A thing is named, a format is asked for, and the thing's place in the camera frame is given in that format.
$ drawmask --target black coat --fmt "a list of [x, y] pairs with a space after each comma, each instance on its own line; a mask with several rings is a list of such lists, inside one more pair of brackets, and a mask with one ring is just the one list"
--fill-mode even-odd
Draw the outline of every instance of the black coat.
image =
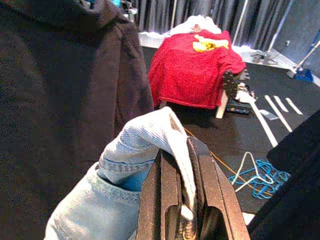
[[109, 0], [0, 2], [0, 239], [37, 240], [152, 97], [136, 28]]

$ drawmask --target gray curtain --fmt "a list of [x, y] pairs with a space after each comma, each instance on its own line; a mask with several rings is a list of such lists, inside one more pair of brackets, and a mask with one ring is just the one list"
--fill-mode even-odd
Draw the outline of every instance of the gray curtain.
[[[249, 0], [235, 45], [266, 50], [290, 0]], [[170, 30], [174, 0], [133, 0], [138, 8], [140, 31], [165, 33]], [[245, 0], [177, 0], [174, 25], [189, 16], [209, 16], [222, 30], [236, 32]]]

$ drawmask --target red towel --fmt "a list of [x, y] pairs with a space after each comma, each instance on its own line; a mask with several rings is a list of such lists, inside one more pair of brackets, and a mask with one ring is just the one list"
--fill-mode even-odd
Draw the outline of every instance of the red towel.
[[[193, 49], [195, 35], [214, 40], [228, 40], [229, 49], [218, 47], [203, 53]], [[177, 34], [164, 40], [155, 53], [149, 72], [153, 104], [162, 100], [185, 106], [214, 109], [222, 96], [222, 76], [227, 70], [234, 74], [246, 64], [231, 48], [227, 31], [213, 34], [207, 30]]]

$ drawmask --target blue object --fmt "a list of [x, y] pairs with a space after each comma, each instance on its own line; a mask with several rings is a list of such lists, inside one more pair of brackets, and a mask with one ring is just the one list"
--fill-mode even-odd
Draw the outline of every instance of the blue object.
[[[274, 184], [268, 184], [264, 181], [261, 181], [259, 179], [254, 179], [250, 182], [250, 184], [253, 185], [252, 190], [252, 196], [258, 199], [270, 199], [271, 196], [269, 194], [274, 194], [285, 182], [289, 179], [290, 174], [285, 171], [279, 171], [277, 170], [271, 163], [264, 161], [263, 159], [258, 159], [255, 161], [259, 175], [265, 179], [268, 180], [265, 176], [266, 174], [273, 179]], [[250, 172], [253, 172], [254, 175], [251, 176], [251, 179], [256, 177], [255, 168], [250, 168], [249, 170], [245, 170], [240, 172], [239, 176], [248, 174]], [[228, 180], [232, 182], [235, 179], [234, 176], [230, 176]], [[242, 185], [244, 184], [244, 181], [237, 180], [235, 181], [235, 184]]]
[[111, 2], [116, 5], [117, 7], [120, 7], [121, 0], [111, 0]]
[[[89, 3], [92, 3], [94, 4], [96, 0], [86, 0], [87, 2]], [[120, 4], [121, 4], [121, 0], [111, 0], [111, 2], [116, 5], [117, 7], [120, 7]]]
[[308, 68], [300, 68], [296, 70], [296, 74], [294, 75], [294, 79], [302, 80], [307, 82], [313, 82], [314, 78], [312, 77], [311, 71]]

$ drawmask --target black mat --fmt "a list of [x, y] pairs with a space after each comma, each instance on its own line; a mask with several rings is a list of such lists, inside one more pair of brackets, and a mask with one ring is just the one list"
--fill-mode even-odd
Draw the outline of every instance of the black mat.
[[[155, 51], [156, 49], [153, 48], [143, 48], [148, 70]], [[265, 100], [265, 95], [269, 95], [275, 104], [273, 95], [279, 96], [289, 110], [288, 113], [282, 112], [282, 114], [292, 129], [295, 129], [320, 109], [320, 88], [315, 84], [289, 78], [286, 69], [249, 63], [247, 63], [247, 69], [251, 79], [246, 83], [259, 97], [256, 101], [257, 107], [274, 113]], [[285, 98], [290, 98], [304, 115], [296, 114]], [[208, 148], [234, 171], [238, 170], [242, 156], [246, 151], [250, 151], [255, 159], [267, 160], [267, 153], [272, 145], [254, 113], [245, 116], [226, 112], [223, 119], [216, 119], [215, 110], [185, 107], [171, 103], [168, 105], [175, 111], [184, 127], [206, 143]], [[278, 142], [289, 134], [279, 119], [267, 120], [267, 123]], [[220, 162], [218, 164], [227, 177], [234, 175], [223, 164]], [[252, 164], [247, 161], [243, 170], [251, 167]], [[267, 201], [253, 197], [252, 189], [247, 186], [236, 195], [241, 210], [246, 213], [256, 213]]]

